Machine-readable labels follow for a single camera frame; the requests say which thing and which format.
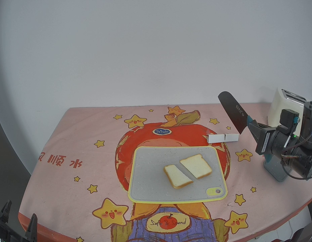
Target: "bread slice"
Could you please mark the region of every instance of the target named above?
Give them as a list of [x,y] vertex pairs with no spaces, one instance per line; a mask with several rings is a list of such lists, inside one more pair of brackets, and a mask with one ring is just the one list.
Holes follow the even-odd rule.
[[164,172],[166,173],[172,187],[178,189],[182,188],[190,183],[193,183],[182,171],[180,171],[175,165],[168,165],[164,167]]
[[212,173],[211,167],[203,159],[201,154],[197,154],[186,159],[180,160],[180,163],[188,169],[197,179],[203,178]]

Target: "cartoon star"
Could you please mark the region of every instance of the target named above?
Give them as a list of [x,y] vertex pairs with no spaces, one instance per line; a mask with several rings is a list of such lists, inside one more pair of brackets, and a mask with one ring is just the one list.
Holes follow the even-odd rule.
[[238,161],[243,161],[246,159],[247,161],[250,161],[250,157],[252,156],[252,153],[247,151],[246,149],[243,149],[241,152],[236,152],[236,155],[239,157]]
[[130,119],[126,119],[125,123],[128,124],[128,128],[143,127],[146,120],[146,118],[140,118],[137,115],[133,115]]
[[232,234],[235,234],[240,228],[248,227],[248,224],[246,223],[247,216],[248,214],[246,213],[239,215],[238,213],[231,211],[230,219],[228,219],[224,225],[230,227]]
[[218,121],[218,119],[217,118],[210,118],[210,121],[209,121],[209,123],[213,123],[213,124],[218,124],[219,123],[219,121]]
[[117,114],[116,114],[116,116],[114,116],[113,118],[116,119],[116,120],[118,120],[118,119],[122,118],[122,115],[117,115]]
[[243,194],[241,194],[241,195],[236,194],[236,199],[234,202],[241,206],[244,202],[246,202],[246,200],[243,199]]
[[104,146],[104,141],[98,140],[94,145],[96,145],[97,148],[99,148],[99,147],[101,147],[101,146]]
[[94,185],[90,185],[90,187],[87,189],[90,191],[90,194],[97,192],[97,187],[98,186],[94,186]]
[[121,226],[126,225],[125,213],[128,211],[128,206],[117,205],[109,198],[106,198],[101,207],[94,210],[92,214],[101,219],[101,228],[109,228],[112,224]]
[[175,115],[180,115],[180,114],[182,114],[183,112],[185,112],[185,110],[180,109],[179,106],[168,107],[168,114],[174,113]]

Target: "table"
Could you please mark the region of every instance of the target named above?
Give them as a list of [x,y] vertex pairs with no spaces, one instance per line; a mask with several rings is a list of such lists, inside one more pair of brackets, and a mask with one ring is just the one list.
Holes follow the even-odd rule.
[[[242,104],[261,123],[269,106]],[[159,135],[159,128],[171,132]],[[212,144],[226,178],[225,199],[179,205],[129,200],[137,147],[207,146],[211,133],[237,133],[220,104],[70,108],[39,156],[19,220],[26,228],[35,213],[44,242],[232,242],[278,228],[312,201],[312,179],[277,182],[248,129],[238,142]],[[189,224],[163,229],[155,218],[164,212]]]

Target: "white toaster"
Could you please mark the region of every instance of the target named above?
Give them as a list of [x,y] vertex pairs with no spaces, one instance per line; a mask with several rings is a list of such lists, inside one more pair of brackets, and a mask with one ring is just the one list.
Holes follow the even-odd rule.
[[[299,118],[303,118],[304,103],[307,100],[293,92],[277,88],[274,99],[268,113],[268,125],[271,127],[279,126],[281,110],[284,108],[292,109],[299,113]],[[298,124],[295,135],[300,134],[301,122]]]

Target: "gray cutting board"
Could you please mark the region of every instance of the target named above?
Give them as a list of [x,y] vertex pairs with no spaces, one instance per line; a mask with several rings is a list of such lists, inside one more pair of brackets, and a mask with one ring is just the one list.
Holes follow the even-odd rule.
[[[212,168],[209,176],[196,179],[181,159],[201,154]],[[174,164],[193,183],[175,189],[164,167]],[[203,147],[139,147],[135,151],[128,196],[135,203],[196,203],[221,200],[228,190],[215,148]]]

